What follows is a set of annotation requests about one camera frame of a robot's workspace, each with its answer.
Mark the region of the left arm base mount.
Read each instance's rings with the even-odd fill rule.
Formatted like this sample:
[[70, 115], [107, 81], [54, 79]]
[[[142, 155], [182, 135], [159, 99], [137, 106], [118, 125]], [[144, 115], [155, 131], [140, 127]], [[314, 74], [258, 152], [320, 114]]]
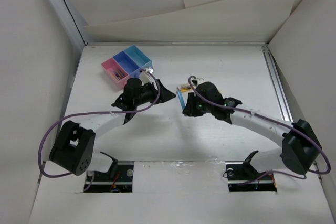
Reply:
[[100, 152], [92, 157], [83, 186], [85, 193], [131, 193], [134, 162], [121, 161]]

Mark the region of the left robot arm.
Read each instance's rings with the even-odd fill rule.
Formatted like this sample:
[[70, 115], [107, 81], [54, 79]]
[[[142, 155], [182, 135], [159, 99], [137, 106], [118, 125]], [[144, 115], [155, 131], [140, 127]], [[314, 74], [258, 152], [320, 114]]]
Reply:
[[104, 152], [94, 153], [95, 141], [112, 129], [128, 123], [139, 112], [139, 106], [165, 103], [175, 97], [159, 79], [144, 84], [138, 78], [130, 78], [108, 113], [81, 123], [65, 122], [49, 159], [76, 176], [86, 171], [99, 172], [105, 180], [112, 180], [117, 175], [118, 161]]

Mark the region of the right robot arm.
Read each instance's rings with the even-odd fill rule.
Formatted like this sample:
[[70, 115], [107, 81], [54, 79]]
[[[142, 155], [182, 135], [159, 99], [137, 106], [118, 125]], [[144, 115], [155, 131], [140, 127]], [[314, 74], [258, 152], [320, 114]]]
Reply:
[[223, 98], [211, 82], [198, 85], [188, 94], [182, 113], [189, 117], [211, 114], [217, 120], [251, 130], [277, 144], [278, 148], [270, 151], [255, 150], [244, 160], [243, 173], [250, 179], [262, 172], [284, 168], [305, 175], [321, 150], [308, 122], [271, 118], [238, 99]]

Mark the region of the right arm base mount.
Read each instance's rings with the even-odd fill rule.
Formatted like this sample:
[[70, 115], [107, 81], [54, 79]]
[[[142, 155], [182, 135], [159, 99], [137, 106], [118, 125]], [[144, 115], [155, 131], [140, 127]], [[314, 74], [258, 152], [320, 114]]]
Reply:
[[251, 152], [243, 161], [226, 161], [222, 177], [227, 179], [230, 193], [242, 192], [277, 192], [273, 174], [261, 177], [265, 172], [258, 172], [251, 161], [258, 151]]

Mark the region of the blue highlighter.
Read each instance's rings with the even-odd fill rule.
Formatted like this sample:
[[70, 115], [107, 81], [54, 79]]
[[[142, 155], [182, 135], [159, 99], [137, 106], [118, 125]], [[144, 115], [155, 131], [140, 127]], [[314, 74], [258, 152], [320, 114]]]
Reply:
[[182, 108], [182, 110], [184, 110], [185, 102], [184, 102], [184, 98], [182, 96], [181, 90], [179, 88], [176, 88], [176, 94], [177, 94], [178, 100], [180, 102], [181, 108]]

